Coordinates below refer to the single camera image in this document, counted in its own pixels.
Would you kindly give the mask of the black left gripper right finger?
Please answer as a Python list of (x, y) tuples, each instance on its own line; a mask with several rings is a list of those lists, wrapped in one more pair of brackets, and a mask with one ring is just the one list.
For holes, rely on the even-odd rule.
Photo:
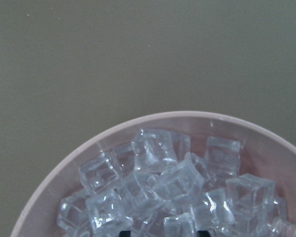
[(210, 233), (208, 231), (197, 231), (198, 237), (210, 237)]

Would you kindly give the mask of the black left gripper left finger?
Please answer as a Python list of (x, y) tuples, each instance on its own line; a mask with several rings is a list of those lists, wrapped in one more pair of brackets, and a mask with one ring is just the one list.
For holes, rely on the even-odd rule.
[(121, 231), (119, 233), (119, 237), (130, 237), (130, 230), (128, 230), (128, 231)]

